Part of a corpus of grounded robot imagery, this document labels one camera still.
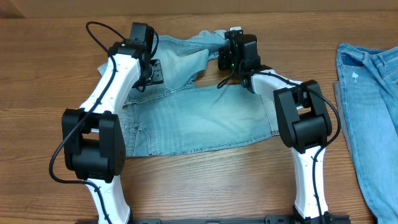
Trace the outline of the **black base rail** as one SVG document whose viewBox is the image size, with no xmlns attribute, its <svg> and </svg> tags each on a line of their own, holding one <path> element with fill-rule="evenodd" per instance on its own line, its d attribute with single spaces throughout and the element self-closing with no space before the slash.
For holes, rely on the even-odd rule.
<svg viewBox="0 0 398 224">
<path fill-rule="evenodd" d="M 193 220 L 161 220 L 154 219 L 134 219 L 128 220 L 128 224 L 294 224 L 293 215 L 267 215 L 264 218 L 227 218 L 227 219 L 193 219 Z M 351 220 L 347 215 L 330 215 L 323 223 L 331 224 L 350 224 Z"/>
</svg>

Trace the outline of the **blue jeans stack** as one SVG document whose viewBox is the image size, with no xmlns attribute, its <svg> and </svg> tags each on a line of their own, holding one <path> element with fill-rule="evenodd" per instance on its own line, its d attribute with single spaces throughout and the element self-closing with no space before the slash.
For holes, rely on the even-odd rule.
<svg viewBox="0 0 398 224">
<path fill-rule="evenodd" d="M 336 69 L 362 195 L 378 223 L 397 223 L 397 48 L 340 44 Z"/>
</svg>

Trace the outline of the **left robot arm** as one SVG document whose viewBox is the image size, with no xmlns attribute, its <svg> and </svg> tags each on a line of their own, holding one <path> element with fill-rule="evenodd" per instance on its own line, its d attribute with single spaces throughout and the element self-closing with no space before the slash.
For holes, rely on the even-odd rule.
<svg viewBox="0 0 398 224">
<path fill-rule="evenodd" d="M 88 187 L 98 212 L 98 223 L 132 223 L 132 212 L 121 186 L 126 147 L 119 121 L 123 104 L 132 89 L 143 92 L 163 83 L 160 61 L 154 58 L 159 35 L 145 23 L 132 23 L 123 37 L 105 52 L 108 62 L 93 93 L 78 109 L 62 115 L 63 140 L 49 164 L 49 174 L 59 183 L 53 165 L 64 152 L 67 169 L 74 171 L 71 184 Z"/>
</svg>

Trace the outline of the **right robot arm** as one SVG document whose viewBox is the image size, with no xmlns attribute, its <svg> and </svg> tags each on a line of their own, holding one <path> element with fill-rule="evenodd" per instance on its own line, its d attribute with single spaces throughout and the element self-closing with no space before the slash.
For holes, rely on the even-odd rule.
<svg viewBox="0 0 398 224">
<path fill-rule="evenodd" d="M 257 37 L 237 27 L 225 32 L 218 68 L 231 70 L 251 93 L 272 100 L 279 135 L 290 148 L 295 167 L 296 198 L 291 223 L 332 223 L 323 192 L 323 155 L 331 134 L 328 100 L 315 80 L 293 81 L 263 65 Z"/>
</svg>

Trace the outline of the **light blue denim shorts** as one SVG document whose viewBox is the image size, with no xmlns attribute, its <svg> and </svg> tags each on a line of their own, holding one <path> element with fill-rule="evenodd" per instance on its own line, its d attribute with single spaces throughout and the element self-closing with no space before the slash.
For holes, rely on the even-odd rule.
<svg viewBox="0 0 398 224">
<path fill-rule="evenodd" d="M 274 104 L 240 85 L 197 87 L 226 44 L 223 30 L 187 40 L 160 36 L 155 58 L 164 81 L 131 90 L 119 115 L 129 157 L 171 156 L 242 147 L 279 133 Z"/>
</svg>

